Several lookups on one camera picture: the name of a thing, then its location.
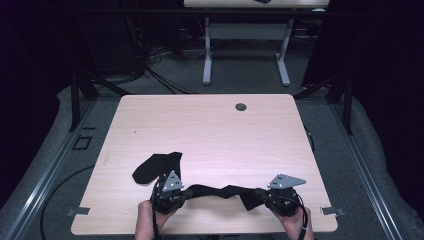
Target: human hand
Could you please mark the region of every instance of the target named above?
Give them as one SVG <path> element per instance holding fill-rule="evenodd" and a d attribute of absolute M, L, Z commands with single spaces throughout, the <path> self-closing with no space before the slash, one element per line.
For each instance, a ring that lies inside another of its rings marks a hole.
<path fill-rule="evenodd" d="M 308 214 L 308 225 L 307 231 L 304 237 L 304 240 L 314 240 L 314 232 L 312 230 L 312 222 L 311 222 L 311 210 L 305 207 L 305 210 Z M 300 231 L 303 228 L 303 210 L 298 207 L 295 211 L 295 214 L 291 217 L 282 217 L 281 215 L 272 212 L 280 221 L 281 225 L 283 225 L 286 230 L 287 235 L 291 240 L 299 239 Z"/>
<path fill-rule="evenodd" d="M 175 214 L 176 211 L 170 212 L 167 215 L 156 212 L 156 223 L 158 230 L 161 231 L 166 221 Z M 145 200 L 138 204 L 137 224 L 135 227 L 134 238 L 136 240 L 151 240 L 155 237 L 153 232 L 153 210 L 152 203 Z"/>

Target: wooden table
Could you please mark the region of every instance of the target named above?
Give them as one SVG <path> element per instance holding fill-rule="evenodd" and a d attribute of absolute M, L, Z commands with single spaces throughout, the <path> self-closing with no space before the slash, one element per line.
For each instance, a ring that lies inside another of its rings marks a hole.
<path fill-rule="evenodd" d="M 247 109 L 239 111 L 236 104 Z M 154 181 L 138 185 L 134 170 L 154 153 L 182 152 L 185 186 L 264 188 L 278 174 L 305 179 L 295 187 L 312 211 L 314 231 L 337 228 L 321 175 L 290 95 L 139 95 L 122 98 L 72 232 L 133 234 L 137 205 Z M 274 233 L 283 228 L 265 206 L 247 212 L 239 197 L 186 201 L 163 234 Z"/>
<path fill-rule="evenodd" d="M 271 0 L 263 4 L 254 0 L 184 0 L 187 8 L 272 8 L 272 9 L 316 9 L 326 8 L 329 0 Z M 211 83 L 212 74 L 212 52 L 211 39 L 266 39 L 282 40 L 281 48 L 275 54 L 280 78 L 283 86 L 290 86 L 290 79 L 284 58 L 293 29 L 293 19 L 287 24 L 223 24 L 211 23 L 209 18 L 205 20 L 205 66 L 203 70 L 203 84 Z"/>

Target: metal frame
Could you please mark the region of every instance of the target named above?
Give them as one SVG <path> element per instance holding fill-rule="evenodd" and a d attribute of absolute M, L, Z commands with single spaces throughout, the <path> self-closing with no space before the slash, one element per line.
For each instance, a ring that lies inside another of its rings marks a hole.
<path fill-rule="evenodd" d="M 368 198 L 370 199 L 371 204 L 374 207 L 375 213 L 377 214 L 378 220 L 380 221 L 381 226 L 383 227 L 387 239 L 403 239 L 402 235 L 399 232 L 399 229 L 396 226 L 396 223 L 393 220 L 393 217 L 390 214 L 390 210 L 387 207 L 386 201 L 380 194 L 380 190 L 378 190 L 377 184 L 375 183 L 374 178 L 370 170 L 368 169 L 367 163 L 365 162 L 361 151 L 356 145 L 355 138 L 350 135 L 344 128 L 343 117 L 340 108 L 336 104 L 330 104 L 329 106 L 331 112 L 336 118 L 336 122 L 340 131 L 343 133 L 346 142 L 349 144 L 349 147 L 354 156 L 355 168 L 358 172 L 361 182 L 364 185 L 364 189 L 368 194 Z"/>
<path fill-rule="evenodd" d="M 96 102 L 94 101 L 87 102 L 81 113 L 80 124 L 76 127 L 75 131 L 69 132 L 68 136 L 66 136 L 58 154 L 38 181 L 30 197 L 25 203 L 25 206 L 22 208 L 15 222 L 12 224 L 11 229 L 7 233 L 5 239 L 23 239 L 25 237 L 26 231 L 28 230 L 38 210 L 44 203 L 45 198 L 53 186 L 54 180 L 59 174 L 62 165 L 66 161 L 66 157 L 72 146 L 72 142 L 75 142 L 75 140 L 78 138 L 78 134 L 82 129 L 82 124 L 93 110 L 95 104 Z"/>
<path fill-rule="evenodd" d="M 280 78 L 283 86 L 290 86 L 284 57 L 293 28 L 293 19 L 287 24 L 252 24 L 252 23 L 210 23 L 209 18 L 205 21 L 205 67 L 203 71 L 203 84 L 211 83 L 212 52 L 211 39 L 267 39 L 282 40 L 279 53 L 275 54 Z"/>

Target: metal bracket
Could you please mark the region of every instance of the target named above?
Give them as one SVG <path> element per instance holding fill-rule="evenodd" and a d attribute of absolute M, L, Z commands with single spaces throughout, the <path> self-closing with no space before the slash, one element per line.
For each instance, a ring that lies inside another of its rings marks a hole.
<path fill-rule="evenodd" d="M 89 208 L 82 208 L 82 207 L 78 207 L 76 209 L 70 208 L 66 212 L 66 216 L 68 216 L 68 217 L 75 217 L 77 214 L 88 215 L 88 212 L 90 212 L 90 209 Z"/>
<path fill-rule="evenodd" d="M 346 215 L 346 211 L 344 210 L 344 208 L 335 208 L 335 207 L 323 208 L 323 207 L 321 207 L 321 212 L 324 215 L 334 215 L 336 217 Z"/>
<path fill-rule="evenodd" d="M 271 189 L 285 189 L 297 185 L 305 184 L 306 181 L 279 173 L 269 184 Z"/>
<path fill-rule="evenodd" d="M 178 175 L 175 173 L 175 171 L 172 171 L 168 178 L 166 179 L 165 184 L 163 185 L 162 191 L 163 192 L 170 192 L 177 189 L 181 189 L 184 187 L 184 184 L 181 182 Z"/>

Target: white table leg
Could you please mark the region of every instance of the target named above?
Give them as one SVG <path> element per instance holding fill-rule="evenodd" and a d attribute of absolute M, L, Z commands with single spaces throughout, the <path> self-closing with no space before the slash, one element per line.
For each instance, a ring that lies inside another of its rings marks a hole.
<path fill-rule="evenodd" d="M 211 36 L 209 18 L 205 20 L 205 68 L 203 70 L 203 84 L 211 84 L 211 71 L 212 71 L 212 53 L 211 53 Z"/>
<path fill-rule="evenodd" d="M 280 71 L 281 81 L 283 83 L 283 86 L 286 86 L 286 87 L 290 86 L 290 79 L 289 79 L 289 75 L 287 74 L 286 65 L 284 63 L 284 57 L 286 56 L 287 46 L 290 41 L 292 29 L 293 29 L 293 19 L 290 19 L 289 22 L 287 23 L 287 28 L 284 33 L 284 38 L 283 38 L 283 43 L 281 44 L 280 53 L 275 54 L 275 58 L 278 64 L 278 70 Z"/>

